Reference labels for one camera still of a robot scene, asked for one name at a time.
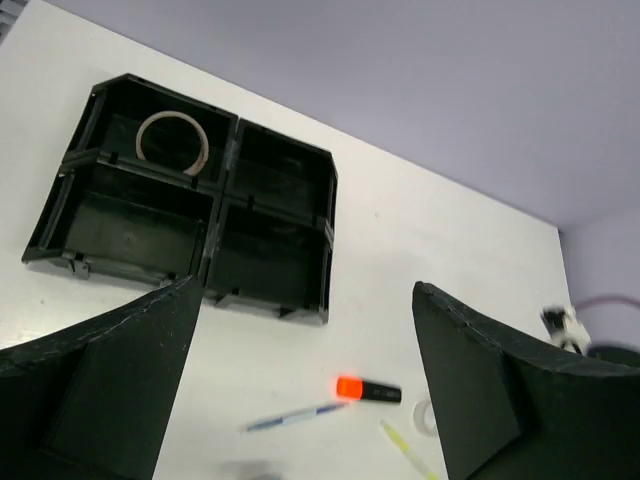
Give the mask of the large clear tape roll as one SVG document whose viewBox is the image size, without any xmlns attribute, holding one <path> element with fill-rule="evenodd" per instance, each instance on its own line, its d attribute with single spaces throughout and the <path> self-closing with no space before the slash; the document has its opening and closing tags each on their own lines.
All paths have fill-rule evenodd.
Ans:
<svg viewBox="0 0 640 480">
<path fill-rule="evenodd" d="M 189 124 L 197 136 L 198 141 L 195 141 L 187 134 L 185 127 L 154 127 L 154 124 L 168 119 L 177 119 Z M 182 173 L 190 177 L 196 177 L 206 166 L 210 154 L 209 139 L 202 125 L 192 116 L 175 110 L 159 111 L 148 116 L 139 126 L 135 136 L 135 155 L 138 159 L 144 161 L 148 161 L 143 145 L 148 130 L 152 132 L 152 140 L 149 143 L 151 147 L 151 162 L 159 158 L 165 160 L 169 160 L 171 157 L 177 157 L 178 160 L 185 159 L 191 149 L 198 144 L 198 154 Z"/>
</svg>

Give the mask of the small clear tape roll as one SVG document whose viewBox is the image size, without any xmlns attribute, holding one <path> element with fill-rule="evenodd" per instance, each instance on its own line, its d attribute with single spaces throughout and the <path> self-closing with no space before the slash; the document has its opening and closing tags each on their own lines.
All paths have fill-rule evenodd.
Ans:
<svg viewBox="0 0 640 480">
<path fill-rule="evenodd" d="M 433 405 L 429 397 L 418 401 L 413 409 L 413 423 L 415 429 L 424 436 L 438 436 L 437 424 Z"/>
</svg>

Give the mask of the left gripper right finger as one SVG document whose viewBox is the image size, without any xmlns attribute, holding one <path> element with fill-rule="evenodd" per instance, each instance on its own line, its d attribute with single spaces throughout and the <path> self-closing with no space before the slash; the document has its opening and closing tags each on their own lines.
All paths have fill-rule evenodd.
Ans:
<svg viewBox="0 0 640 480">
<path fill-rule="evenodd" d="M 635 479 L 639 364 L 583 356 L 436 286 L 412 311 L 452 479 Z"/>
</svg>

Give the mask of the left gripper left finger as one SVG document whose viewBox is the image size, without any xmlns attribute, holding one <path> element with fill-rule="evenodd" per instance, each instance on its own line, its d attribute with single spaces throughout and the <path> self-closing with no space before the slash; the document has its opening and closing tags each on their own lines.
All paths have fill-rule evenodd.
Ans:
<svg viewBox="0 0 640 480">
<path fill-rule="evenodd" d="M 3 349 L 2 478 L 152 478 L 202 298 L 176 280 Z"/>
</svg>

